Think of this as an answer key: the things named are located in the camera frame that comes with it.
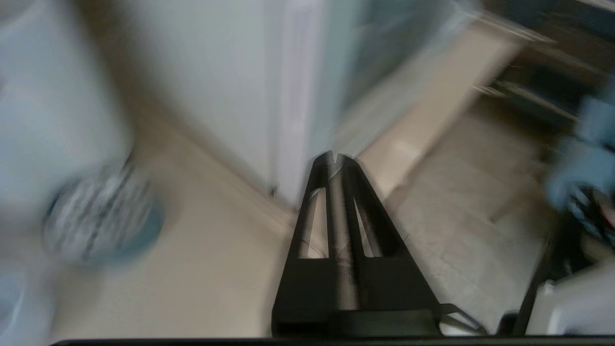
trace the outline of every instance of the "white container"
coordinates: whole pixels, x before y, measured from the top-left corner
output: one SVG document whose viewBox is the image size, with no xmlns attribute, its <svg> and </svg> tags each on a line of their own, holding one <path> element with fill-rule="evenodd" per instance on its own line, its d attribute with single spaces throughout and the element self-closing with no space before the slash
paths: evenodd
<svg viewBox="0 0 615 346">
<path fill-rule="evenodd" d="M 132 147 L 69 5 L 0 0 L 0 229 L 37 222 L 68 178 Z"/>
<path fill-rule="evenodd" d="M 563 280 L 544 283 L 526 335 L 612 335 L 615 331 L 615 259 L 612 257 Z"/>
<path fill-rule="evenodd" d="M 44 346 L 54 317 L 52 290 L 42 276 L 0 260 L 0 346 Z"/>
</svg>

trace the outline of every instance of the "black metal bracket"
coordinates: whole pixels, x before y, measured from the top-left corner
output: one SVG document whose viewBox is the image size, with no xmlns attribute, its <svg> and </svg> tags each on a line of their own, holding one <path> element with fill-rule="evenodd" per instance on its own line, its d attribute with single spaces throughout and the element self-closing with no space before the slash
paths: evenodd
<svg viewBox="0 0 615 346">
<path fill-rule="evenodd" d="M 300 259 L 298 251 L 309 214 L 312 193 L 327 191 L 329 251 L 335 251 L 335 224 L 331 204 L 329 164 L 331 153 L 315 159 L 308 178 L 295 233 L 280 281 L 271 324 L 274 336 L 284 337 L 395 337 L 441 336 L 439 322 L 450 313 L 460 313 L 452 304 L 441 305 L 395 225 L 378 199 L 367 176 L 352 158 L 340 156 L 343 209 L 350 239 L 354 280 L 359 297 L 357 310 L 338 310 L 336 256 Z M 363 251 L 359 215 L 373 232 L 381 255 Z M 475 327 L 461 328 L 486 334 Z"/>
</svg>

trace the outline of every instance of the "white wall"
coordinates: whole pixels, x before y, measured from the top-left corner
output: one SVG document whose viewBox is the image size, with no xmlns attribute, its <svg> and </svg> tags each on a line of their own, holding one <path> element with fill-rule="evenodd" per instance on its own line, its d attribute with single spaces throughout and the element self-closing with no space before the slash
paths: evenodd
<svg viewBox="0 0 615 346">
<path fill-rule="evenodd" d="M 266 39 L 280 1 L 121 1 L 153 87 L 257 185 L 273 184 L 277 102 Z"/>
<path fill-rule="evenodd" d="M 287 0 L 277 197 L 298 205 L 312 160 L 333 149 L 358 0 Z"/>
</svg>

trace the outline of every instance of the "beige tile floor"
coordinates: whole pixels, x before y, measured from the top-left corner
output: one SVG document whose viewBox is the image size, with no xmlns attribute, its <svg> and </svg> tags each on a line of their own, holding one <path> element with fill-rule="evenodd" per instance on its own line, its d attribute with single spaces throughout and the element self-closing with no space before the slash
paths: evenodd
<svg viewBox="0 0 615 346">
<path fill-rule="evenodd" d="M 521 304 L 546 231 L 556 219 L 539 193 L 497 224 L 488 219 L 519 188 L 519 167 L 541 136 L 517 114 L 480 100 L 445 134 L 403 191 L 395 218 L 410 251 L 443 302 L 465 309 L 494 332 Z"/>
</svg>

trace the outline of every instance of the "white object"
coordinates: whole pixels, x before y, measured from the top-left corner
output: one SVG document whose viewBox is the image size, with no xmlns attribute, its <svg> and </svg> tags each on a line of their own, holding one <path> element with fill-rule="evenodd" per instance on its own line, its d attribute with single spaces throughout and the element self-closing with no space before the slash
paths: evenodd
<svg viewBox="0 0 615 346">
<path fill-rule="evenodd" d="M 49 343 L 54 300 L 42 277 L 0 260 L 0 346 Z"/>
<path fill-rule="evenodd" d="M 527 335 L 611 335 L 615 331 L 615 260 L 609 259 L 536 293 Z"/>
<path fill-rule="evenodd" d="M 0 1 L 4 229 L 38 221 L 68 178 L 123 164 L 132 147 L 119 105 L 69 5 Z"/>
</svg>

